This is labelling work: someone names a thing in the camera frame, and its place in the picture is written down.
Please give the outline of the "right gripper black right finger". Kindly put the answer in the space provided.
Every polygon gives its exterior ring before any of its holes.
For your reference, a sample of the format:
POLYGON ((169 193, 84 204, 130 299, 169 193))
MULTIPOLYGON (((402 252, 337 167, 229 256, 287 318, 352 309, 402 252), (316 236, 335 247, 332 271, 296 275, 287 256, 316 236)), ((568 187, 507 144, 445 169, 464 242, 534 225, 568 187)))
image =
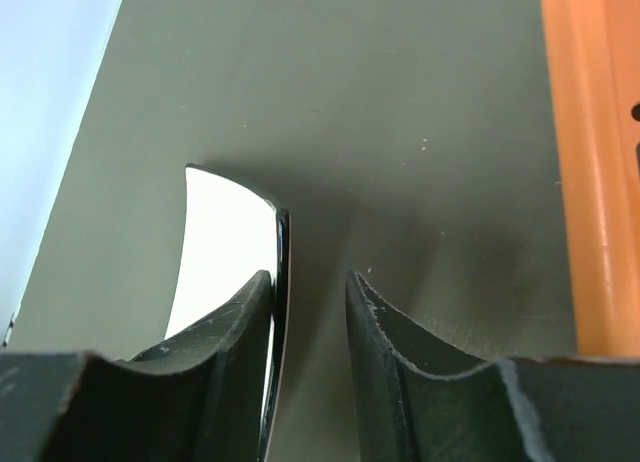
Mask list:
POLYGON ((483 360, 415 323, 357 272, 345 309, 363 460, 638 459, 637 360, 483 360))

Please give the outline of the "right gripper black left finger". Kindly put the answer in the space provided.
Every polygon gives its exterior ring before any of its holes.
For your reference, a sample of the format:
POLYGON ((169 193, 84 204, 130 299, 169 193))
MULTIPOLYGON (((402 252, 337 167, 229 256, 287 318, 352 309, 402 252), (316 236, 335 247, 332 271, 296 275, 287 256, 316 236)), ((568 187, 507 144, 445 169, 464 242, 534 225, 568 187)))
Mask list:
POLYGON ((253 461, 271 279, 130 361, 91 351, 1 358, 5 461, 253 461))

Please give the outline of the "white square plate black rim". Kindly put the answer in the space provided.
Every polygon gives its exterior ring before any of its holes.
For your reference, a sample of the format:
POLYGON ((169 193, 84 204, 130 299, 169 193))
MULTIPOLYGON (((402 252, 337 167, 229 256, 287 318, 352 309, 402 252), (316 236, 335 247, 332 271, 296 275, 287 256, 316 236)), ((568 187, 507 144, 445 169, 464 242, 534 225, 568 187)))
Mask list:
POLYGON ((268 458, 286 353, 291 220, 265 192, 214 170, 185 167, 186 217, 173 304, 164 338, 220 308, 259 270, 273 289, 258 444, 268 458))

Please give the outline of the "orange plastic bin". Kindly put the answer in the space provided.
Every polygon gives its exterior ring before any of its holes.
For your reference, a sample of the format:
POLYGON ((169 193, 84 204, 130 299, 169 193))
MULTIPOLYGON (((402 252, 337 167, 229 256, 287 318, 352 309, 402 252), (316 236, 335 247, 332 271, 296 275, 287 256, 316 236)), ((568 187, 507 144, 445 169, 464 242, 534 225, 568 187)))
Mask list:
POLYGON ((578 349, 639 354, 639 0, 540 0, 578 349))

